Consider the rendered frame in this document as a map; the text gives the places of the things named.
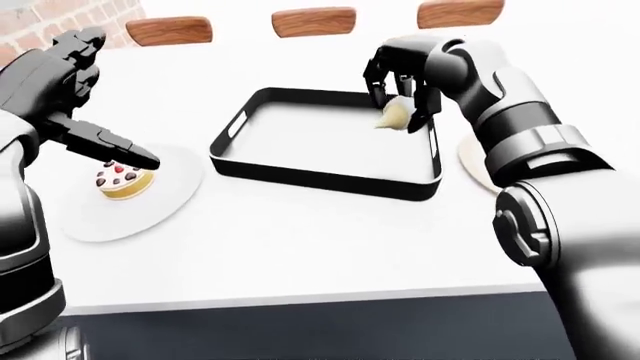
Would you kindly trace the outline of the black rimmed white tray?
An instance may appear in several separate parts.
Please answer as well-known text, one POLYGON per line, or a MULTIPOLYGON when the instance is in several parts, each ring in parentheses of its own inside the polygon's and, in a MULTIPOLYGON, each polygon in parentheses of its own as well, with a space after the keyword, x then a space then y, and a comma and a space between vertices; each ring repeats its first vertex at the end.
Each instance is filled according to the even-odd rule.
POLYGON ((224 176, 430 199, 442 179, 434 122, 408 134, 376 128, 380 117, 365 93, 264 88, 211 143, 209 157, 224 176))

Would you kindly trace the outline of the cream white plate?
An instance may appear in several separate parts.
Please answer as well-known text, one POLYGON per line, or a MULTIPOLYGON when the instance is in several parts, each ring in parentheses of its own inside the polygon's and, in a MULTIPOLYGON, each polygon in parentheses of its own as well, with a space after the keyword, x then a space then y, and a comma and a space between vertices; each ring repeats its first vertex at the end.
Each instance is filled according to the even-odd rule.
POLYGON ((499 194, 501 188, 496 187, 485 167, 485 153, 473 134, 460 140, 457 147, 460 164, 466 173, 480 186, 493 194, 499 194))

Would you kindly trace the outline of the large white plate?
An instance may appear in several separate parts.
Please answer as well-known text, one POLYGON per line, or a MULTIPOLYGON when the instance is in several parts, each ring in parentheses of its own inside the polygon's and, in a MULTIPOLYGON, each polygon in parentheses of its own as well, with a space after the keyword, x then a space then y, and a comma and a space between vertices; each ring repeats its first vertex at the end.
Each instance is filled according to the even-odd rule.
POLYGON ((110 242, 134 236, 167 220, 196 193, 204 176, 201 159, 182 146, 154 144, 158 170, 81 167, 63 193, 62 232, 79 242, 110 242))

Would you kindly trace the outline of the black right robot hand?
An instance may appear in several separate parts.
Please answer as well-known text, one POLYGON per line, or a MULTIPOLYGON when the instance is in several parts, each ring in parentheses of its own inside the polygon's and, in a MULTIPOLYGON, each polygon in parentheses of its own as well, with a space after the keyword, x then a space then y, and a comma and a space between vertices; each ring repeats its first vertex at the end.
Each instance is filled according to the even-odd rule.
POLYGON ((409 117, 410 134, 433 121, 442 110, 444 90, 427 72, 427 60, 442 50, 444 38, 406 35, 391 38, 378 47, 363 73, 374 107, 381 109, 391 100, 386 93, 386 77, 394 75, 398 94, 413 98, 415 110, 409 117))

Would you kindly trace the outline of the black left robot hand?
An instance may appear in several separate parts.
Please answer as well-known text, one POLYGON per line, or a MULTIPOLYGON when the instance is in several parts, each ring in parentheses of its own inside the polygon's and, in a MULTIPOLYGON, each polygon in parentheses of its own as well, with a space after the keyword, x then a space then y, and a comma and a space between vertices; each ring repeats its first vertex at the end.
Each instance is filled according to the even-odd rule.
POLYGON ((97 161, 117 161, 156 170, 160 160, 141 146, 91 122, 72 119, 89 100, 100 71, 96 55, 106 41, 99 27, 70 30, 47 50, 23 53, 0 70, 0 109, 25 120, 42 142, 52 140, 70 152, 97 161))

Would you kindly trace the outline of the cream white pastry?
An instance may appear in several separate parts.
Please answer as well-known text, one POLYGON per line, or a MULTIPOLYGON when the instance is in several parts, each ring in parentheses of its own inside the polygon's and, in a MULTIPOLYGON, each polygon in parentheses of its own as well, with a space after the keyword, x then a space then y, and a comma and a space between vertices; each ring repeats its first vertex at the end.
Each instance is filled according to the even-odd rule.
POLYGON ((413 98, 398 95, 387 102, 375 128, 395 131, 406 130, 415 110, 413 98))

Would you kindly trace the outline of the small decorated round cake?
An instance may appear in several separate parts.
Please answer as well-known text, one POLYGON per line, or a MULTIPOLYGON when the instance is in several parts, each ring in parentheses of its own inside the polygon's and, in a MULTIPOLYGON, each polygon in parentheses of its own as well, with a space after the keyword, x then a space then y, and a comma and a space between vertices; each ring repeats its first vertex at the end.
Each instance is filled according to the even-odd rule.
POLYGON ((95 185, 109 200, 127 200, 149 188, 154 179, 153 170, 108 161, 96 174, 95 185))

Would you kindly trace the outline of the wooden chair backrest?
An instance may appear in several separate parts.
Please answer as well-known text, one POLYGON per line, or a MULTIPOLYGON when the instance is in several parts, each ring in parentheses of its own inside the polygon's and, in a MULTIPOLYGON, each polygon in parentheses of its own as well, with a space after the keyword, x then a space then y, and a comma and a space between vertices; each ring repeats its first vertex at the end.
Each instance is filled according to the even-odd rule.
POLYGON ((140 47, 204 44, 213 41, 213 29, 206 17, 158 17, 131 20, 125 24, 140 47))
POLYGON ((485 26, 502 13, 505 0, 424 0, 417 9, 418 29, 485 26))
POLYGON ((353 31, 356 20, 357 11, 352 7, 298 8, 271 14, 279 38, 345 35, 353 31))

